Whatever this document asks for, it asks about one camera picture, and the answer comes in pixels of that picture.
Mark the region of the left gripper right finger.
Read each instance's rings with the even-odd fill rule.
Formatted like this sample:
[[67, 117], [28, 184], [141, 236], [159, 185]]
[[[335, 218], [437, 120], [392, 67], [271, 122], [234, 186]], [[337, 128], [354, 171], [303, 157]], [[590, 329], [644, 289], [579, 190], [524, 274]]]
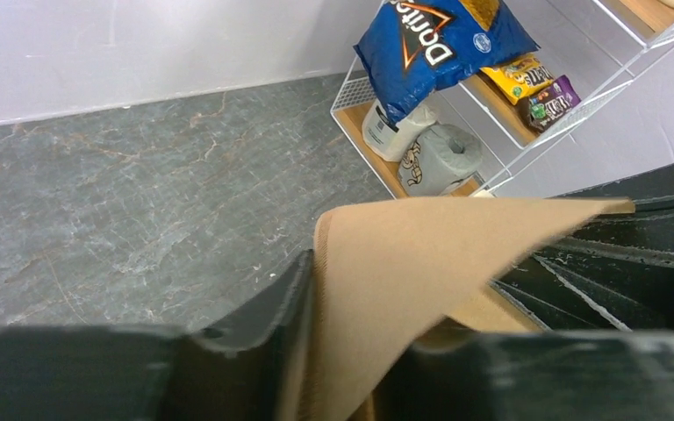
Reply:
[[674, 332], [475, 332], [445, 319], [372, 403], [377, 420], [674, 420]]

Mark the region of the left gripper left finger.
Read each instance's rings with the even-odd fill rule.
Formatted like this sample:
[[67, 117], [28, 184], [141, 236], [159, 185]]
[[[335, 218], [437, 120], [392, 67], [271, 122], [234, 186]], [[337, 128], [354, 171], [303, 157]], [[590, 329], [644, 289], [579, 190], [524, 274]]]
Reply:
[[194, 332], [169, 325], [0, 326], [0, 420], [295, 420], [312, 251]]

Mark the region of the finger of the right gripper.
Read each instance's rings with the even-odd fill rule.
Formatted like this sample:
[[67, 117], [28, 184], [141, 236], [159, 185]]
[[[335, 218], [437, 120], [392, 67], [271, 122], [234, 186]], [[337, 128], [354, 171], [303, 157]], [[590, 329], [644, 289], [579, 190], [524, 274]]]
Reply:
[[628, 197], [522, 261], [493, 289], [549, 329], [674, 330], [674, 163], [575, 192]]

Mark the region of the yellow M&M candy bag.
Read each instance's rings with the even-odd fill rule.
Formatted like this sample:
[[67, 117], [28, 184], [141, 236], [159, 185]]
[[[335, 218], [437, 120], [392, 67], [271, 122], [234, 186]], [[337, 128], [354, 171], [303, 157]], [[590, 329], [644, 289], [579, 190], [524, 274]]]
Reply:
[[555, 77], [532, 53], [494, 67], [481, 68], [511, 105], [551, 85]]

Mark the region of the grey patterned paper roll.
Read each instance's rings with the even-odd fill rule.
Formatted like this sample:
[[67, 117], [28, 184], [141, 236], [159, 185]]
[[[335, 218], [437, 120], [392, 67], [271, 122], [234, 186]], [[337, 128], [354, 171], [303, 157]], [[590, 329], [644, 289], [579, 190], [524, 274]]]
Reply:
[[462, 128], [435, 123], [405, 151], [398, 179], [408, 196], [440, 196], [471, 177], [481, 166], [482, 140]]

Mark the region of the white plastic jug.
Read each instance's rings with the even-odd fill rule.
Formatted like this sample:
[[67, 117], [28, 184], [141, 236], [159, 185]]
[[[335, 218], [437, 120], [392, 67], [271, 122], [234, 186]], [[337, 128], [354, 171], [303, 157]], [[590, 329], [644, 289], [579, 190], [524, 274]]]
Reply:
[[421, 103], [406, 118], [394, 124], [376, 99], [362, 122], [362, 137], [371, 151], [381, 159], [399, 162], [419, 134], [437, 121], [435, 110]]

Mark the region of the blue Doritos chip bag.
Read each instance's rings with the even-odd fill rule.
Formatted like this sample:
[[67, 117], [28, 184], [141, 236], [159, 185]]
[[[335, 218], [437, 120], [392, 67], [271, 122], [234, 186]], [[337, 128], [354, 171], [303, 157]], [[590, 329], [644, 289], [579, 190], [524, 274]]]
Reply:
[[503, 1], [387, 1], [354, 50], [391, 124], [435, 91], [539, 46]]

